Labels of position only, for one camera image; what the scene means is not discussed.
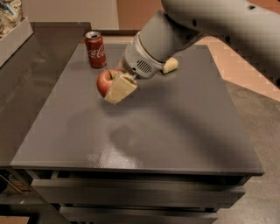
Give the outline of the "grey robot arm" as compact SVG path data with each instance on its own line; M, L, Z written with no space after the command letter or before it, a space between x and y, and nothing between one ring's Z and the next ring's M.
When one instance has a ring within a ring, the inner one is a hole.
M228 45L275 86L280 80L280 15L248 0L161 0L163 9L126 46L116 69L98 79L104 100L117 104L204 36Z

